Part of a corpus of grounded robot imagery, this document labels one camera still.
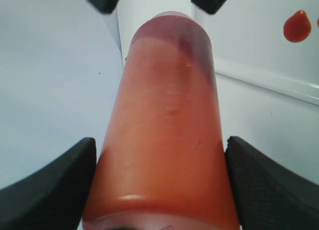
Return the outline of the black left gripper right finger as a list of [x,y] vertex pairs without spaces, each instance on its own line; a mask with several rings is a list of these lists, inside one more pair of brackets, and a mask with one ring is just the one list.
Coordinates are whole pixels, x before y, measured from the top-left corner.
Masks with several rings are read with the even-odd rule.
[[244,230],[317,230],[319,186],[238,136],[228,139],[228,176]]

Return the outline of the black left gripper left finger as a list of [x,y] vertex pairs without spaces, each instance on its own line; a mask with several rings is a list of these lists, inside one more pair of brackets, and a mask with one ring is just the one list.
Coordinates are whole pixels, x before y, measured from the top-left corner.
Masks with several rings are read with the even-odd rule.
[[0,191],[2,230],[75,230],[96,169],[96,142],[86,137],[32,175]]

